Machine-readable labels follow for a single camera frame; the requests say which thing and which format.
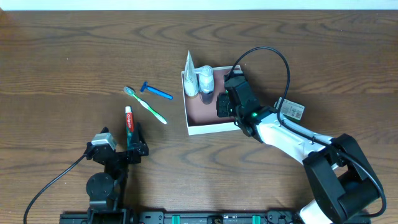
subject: green clip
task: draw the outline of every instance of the green clip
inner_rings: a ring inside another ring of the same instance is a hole
[[[261,224],[261,217],[259,215],[253,215],[253,224]]]
[[[172,224],[180,224],[180,216],[179,215],[172,216]]]

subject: open box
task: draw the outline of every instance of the open box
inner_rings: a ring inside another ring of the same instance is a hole
[[[185,94],[184,71],[181,72],[185,119],[189,135],[239,130],[239,127],[234,124],[233,118],[219,118],[216,110],[217,96],[219,93],[225,92],[223,76],[228,74],[231,68],[232,66],[213,68],[214,93],[212,101],[208,105],[201,101],[200,94],[194,98]],[[240,71],[241,67],[237,65],[234,70]]]

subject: toothbrush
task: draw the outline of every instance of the toothbrush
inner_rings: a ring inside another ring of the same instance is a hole
[[[133,88],[125,86],[124,87],[124,92],[127,93],[129,96],[133,96],[135,99],[138,100],[138,102],[147,110],[149,110],[160,122],[167,124],[166,119],[162,117],[162,115],[158,114],[158,112],[154,111],[144,100],[140,99],[138,96],[136,96],[136,92],[134,91]]]

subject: razor head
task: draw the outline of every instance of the razor head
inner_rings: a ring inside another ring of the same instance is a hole
[[[140,91],[141,93],[143,93],[144,90],[147,88],[147,86],[148,86],[148,82],[145,81],[144,84],[142,84],[142,87],[141,87],[141,89],[140,89],[139,91]]]

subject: toothpaste tube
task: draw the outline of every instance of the toothpaste tube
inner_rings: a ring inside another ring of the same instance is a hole
[[[127,149],[129,149],[132,134],[134,132],[134,119],[132,116],[131,106],[126,107],[126,132],[127,132]]]

